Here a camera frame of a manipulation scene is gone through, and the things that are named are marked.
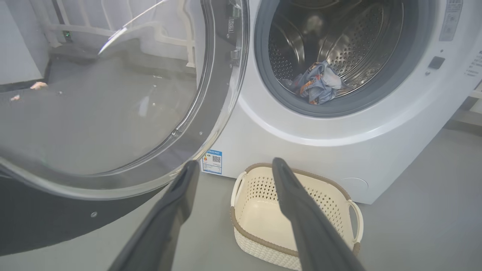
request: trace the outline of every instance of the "washing machine drum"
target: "washing machine drum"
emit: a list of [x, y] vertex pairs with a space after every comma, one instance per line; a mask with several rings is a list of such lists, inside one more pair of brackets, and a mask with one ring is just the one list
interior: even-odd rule
[[[433, 4], [264, 0], [254, 35], [261, 77], [282, 104], [299, 113], [332, 117], [367, 108], [394, 91], [417, 64], [433, 24]], [[281, 83], [325, 60], [349, 91], [312, 105]]]

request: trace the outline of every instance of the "floor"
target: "floor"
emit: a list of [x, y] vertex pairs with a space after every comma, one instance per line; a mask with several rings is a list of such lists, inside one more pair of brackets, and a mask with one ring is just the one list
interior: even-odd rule
[[47, 88], [0, 93], [0, 148], [70, 174], [124, 166], [190, 109], [196, 77], [166, 74], [140, 72], [120, 54], [82, 65], [54, 58]]
[[[482, 137], [442, 129], [374, 204], [360, 204], [365, 231], [359, 259], [366, 270], [479, 270], [481, 161]], [[200, 176], [172, 270], [285, 270], [237, 246], [229, 218], [233, 185], [233, 179]], [[0, 270], [105, 271], [161, 196], [71, 241], [0, 257]]]

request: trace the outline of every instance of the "laundry basket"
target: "laundry basket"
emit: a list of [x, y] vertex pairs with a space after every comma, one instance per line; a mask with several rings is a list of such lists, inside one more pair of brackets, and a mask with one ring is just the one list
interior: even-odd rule
[[[358, 206], [335, 182], [300, 170], [293, 172], [348, 247], [357, 254], [363, 236], [363, 217]], [[355, 237], [350, 206], [358, 222]], [[252, 165], [236, 179], [231, 195], [231, 221], [236, 242], [243, 251], [279, 266], [301, 270], [291, 222], [278, 204], [271, 164]]]

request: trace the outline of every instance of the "blue patterned cloth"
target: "blue patterned cloth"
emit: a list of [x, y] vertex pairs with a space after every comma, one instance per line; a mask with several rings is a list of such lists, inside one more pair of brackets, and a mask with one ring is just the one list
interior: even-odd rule
[[330, 68], [328, 62], [315, 62], [304, 74], [291, 80], [281, 82], [288, 90], [314, 105], [326, 103], [339, 93], [348, 92], [350, 88]]

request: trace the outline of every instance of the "button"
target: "button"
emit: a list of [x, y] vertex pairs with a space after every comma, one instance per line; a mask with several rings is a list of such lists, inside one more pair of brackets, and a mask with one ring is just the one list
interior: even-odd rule
[[434, 56], [432, 61], [430, 61], [430, 64], [428, 65], [428, 67], [433, 69], [440, 69], [440, 66], [442, 66], [442, 63], [444, 61], [445, 61], [445, 58]]

